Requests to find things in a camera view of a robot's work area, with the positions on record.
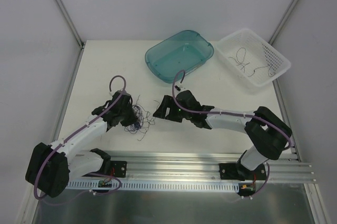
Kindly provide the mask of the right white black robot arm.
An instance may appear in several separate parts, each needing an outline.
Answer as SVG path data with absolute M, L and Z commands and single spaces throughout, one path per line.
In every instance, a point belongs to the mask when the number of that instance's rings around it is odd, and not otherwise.
M 283 150 L 291 146 L 292 129 L 267 107 L 260 106 L 253 112 L 222 110 L 200 104 L 189 90 L 176 96 L 165 95 L 153 117 L 178 123 L 186 119 L 198 128 L 246 134 L 253 146 L 236 163 L 222 166 L 220 173 L 225 179 L 251 180 L 258 175 L 260 165 L 278 160 Z

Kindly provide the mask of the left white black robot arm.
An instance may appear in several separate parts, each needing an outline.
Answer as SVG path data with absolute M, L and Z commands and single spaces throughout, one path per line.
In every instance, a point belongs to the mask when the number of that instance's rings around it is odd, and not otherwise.
M 92 111 L 86 124 L 68 137 L 48 145 L 41 142 L 34 147 L 25 179 L 33 185 L 36 199 L 55 198 L 71 180 L 92 172 L 99 176 L 112 174 L 108 153 L 98 148 L 84 150 L 84 147 L 117 125 L 127 127 L 135 123 L 132 101 L 127 92 L 116 91 L 111 100 Z

